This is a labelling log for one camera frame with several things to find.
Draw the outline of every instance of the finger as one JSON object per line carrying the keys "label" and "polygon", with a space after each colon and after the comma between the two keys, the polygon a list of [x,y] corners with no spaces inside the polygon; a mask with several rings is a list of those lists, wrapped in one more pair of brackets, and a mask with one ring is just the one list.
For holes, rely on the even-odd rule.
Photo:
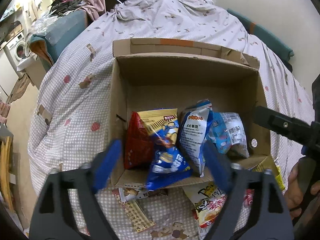
{"label": "finger", "polygon": [[284,193],[284,199],[289,209],[299,206],[303,200],[303,193],[299,188],[297,180],[294,180],[288,190]]}
{"label": "finger", "polygon": [[296,209],[296,210],[294,210],[294,211],[291,211],[291,212],[290,212],[291,220],[294,219],[294,218],[296,218],[296,217],[298,217],[298,216],[300,216],[301,211],[302,211],[301,208],[298,208],[298,209]]}
{"label": "finger", "polygon": [[291,184],[298,176],[298,163],[296,163],[291,171],[290,171],[290,174],[289,174],[289,177],[288,177],[288,184]]}
{"label": "finger", "polygon": [[318,193],[319,190],[320,190],[320,180],[318,180],[315,184],[312,185],[310,189],[310,193],[312,195],[315,195]]}

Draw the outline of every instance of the red snack bag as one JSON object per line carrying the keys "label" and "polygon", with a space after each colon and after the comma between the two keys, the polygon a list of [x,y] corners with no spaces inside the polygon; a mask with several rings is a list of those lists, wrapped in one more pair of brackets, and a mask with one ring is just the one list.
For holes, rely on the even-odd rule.
{"label": "red snack bag", "polygon": [[124,152],[124,168],[149,164],[154,158],[153,142],[137,112],[132,112]]}
{"label": "red snack bag", "polygon": [[254,189],[246,189],[245,196],[243,198],[243,206],[245,208],[248,208],[252,205],[253,202],[253,194],[254,194]]}

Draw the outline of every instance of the bed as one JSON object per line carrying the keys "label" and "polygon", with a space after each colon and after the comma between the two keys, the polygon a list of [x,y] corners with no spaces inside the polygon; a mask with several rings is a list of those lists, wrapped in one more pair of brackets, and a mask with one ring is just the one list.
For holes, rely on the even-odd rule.
{"label": "bed", "polygon": [[[53,167],[76,169],[106,148],[112,41],[141,37],[207,42],[257,57],[268,107],[307,123],[314,119],[312,101],[281,60],[212,0],[129,0],[116,5],[75,38],[41,84],[28,142],[37,194]],[[270,136],[271,155],[281,166],[287,187],[290,170],[301,157],[301,145],[273,132]],[[76,190],[70,190],[70,199],[78,228],[85,233]],[[181,188],[170,189],[168,196],[139,200],[146,216],[156,222],[152,230],[139,234],[111,194],[111,187],[98,193],[97,199],[120,239],[154,239],[176,222],[188,231],[188,239],[198,238],[193,205]],[[242,211],[237,228],[244,226],[248,212]]]}

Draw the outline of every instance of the wooden furniture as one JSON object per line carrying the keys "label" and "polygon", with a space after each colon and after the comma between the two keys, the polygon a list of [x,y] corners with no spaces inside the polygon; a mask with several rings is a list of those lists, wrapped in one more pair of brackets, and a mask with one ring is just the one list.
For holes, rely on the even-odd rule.
{"label": "wooden furniture", "polygon": [[10,193],[10,174],[9,174],[9,155],[11,148],[12,138],[6,137],[6,142],[1,143],[0,153],[0,187],[4,201],[8,204],[9,210],[14,212],[13,204]]}

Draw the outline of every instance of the washing machine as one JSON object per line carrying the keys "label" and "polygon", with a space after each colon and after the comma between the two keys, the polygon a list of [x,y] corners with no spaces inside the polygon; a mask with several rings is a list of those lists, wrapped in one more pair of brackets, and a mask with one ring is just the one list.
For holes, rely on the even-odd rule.
{"label": "washing machine", "polygon": [[11,41],[8,42],[8,44],[4,47],[4,52],[7,55],[7,58],[12,65],[14,71],[17,73],[17,75],[21,78],[23,76],[23,73],[17,71],[17,66],[23,58],[25,58],[24,55],[24,35],[23,31],[18,33]]}

